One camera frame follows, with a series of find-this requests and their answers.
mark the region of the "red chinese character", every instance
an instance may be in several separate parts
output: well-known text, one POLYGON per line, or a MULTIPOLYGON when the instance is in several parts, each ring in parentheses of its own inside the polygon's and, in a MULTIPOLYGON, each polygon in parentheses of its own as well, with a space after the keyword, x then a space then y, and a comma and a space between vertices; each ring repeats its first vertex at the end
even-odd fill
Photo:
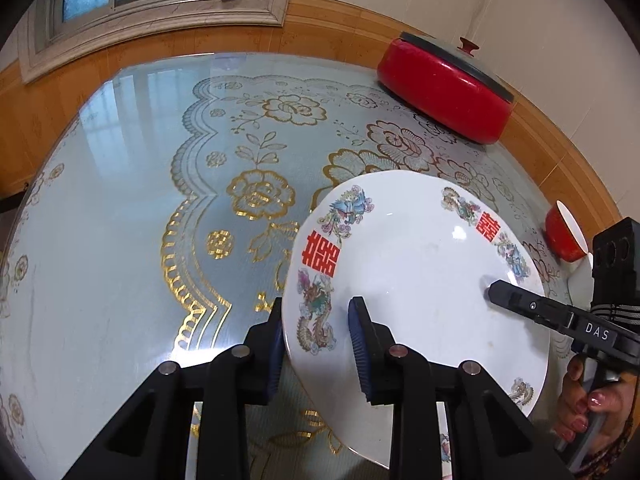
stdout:
POLYGON ((497 220, 491 218, 489 213, 482 213, 476 229, 482 236, 492 242, 500 230, 500 224, 498 224, 497 220))
POLYGON ((306 240, 306 248, 302 251, 302 263, 333 277, 340 249, 316 231, 313 231, 306 240))

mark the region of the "white plate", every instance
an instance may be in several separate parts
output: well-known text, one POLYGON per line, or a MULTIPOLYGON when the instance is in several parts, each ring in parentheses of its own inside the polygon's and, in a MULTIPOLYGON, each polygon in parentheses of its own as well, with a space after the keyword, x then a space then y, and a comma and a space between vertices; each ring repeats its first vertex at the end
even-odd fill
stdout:
POLYGON ((478 361, 530 412, 545 380, 549 332, 485 300, 500 279, 544 295, 504 221, 448 181, 384 171, 322 200, 293 246, 282 323, 294 370, 345 446, 388 466, 392 408, 372 407, 360 391, 347 324, 353 296, 364 297, 396 342, 436 363, 478 361))

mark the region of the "lid knob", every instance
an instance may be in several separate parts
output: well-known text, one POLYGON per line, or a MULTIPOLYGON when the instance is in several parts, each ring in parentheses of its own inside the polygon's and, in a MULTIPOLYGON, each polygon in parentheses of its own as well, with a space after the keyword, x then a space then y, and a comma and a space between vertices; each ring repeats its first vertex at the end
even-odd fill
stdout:
POLYGON ((467 38, 463 38, 462 36, 460 36, 460 41, 462 42, 462 46, 459 46, 458 50, 469 54, 471 57, 473 57, 471 51, 478 50, 480 48, 473 41, 469 41, 467 38))

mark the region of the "glass tabletop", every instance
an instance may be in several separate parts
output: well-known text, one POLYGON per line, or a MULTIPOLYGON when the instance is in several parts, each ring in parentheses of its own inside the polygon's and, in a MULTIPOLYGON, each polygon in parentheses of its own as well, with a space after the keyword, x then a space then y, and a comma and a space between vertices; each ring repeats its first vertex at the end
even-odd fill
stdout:
MULTIPOLYGON (((420 171, 472 193, 569 302, 548 203, 498 143, 469 142, 389 96, 372 70, 267 54, 121 71, 84 104, 34 181, 0 282, 0 418, 34 476, 60 478, 162 361, 242 342, 284 290, 296 233, 354 176, 420 171)), ((570 354, 553 335, 530 418, 546 425, 570 354)), ((193 478, 195 407, 188 478, 193 478)), ((386 478, 338 441, 285 362, 250 407, 251 475, 386 478)))

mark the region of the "wooden wainscoting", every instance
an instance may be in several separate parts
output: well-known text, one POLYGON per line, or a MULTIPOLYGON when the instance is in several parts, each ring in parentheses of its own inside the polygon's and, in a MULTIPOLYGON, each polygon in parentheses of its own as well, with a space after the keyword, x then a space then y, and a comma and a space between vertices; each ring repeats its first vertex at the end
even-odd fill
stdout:
MULTIPOLYGON (((78 108, 120 69, 203 52, 280 52, 375 68, 401 31, 420 31, 335 0, 290 0, 279 27, 200 27, 94 52, 24 85, 14 62, 0 73, 0 197, 29 182, 78 108)), ((589 239, 620 219, 606 188, 562 132, 517 92, 502 142, 550 200, 574 212, 589 239)))

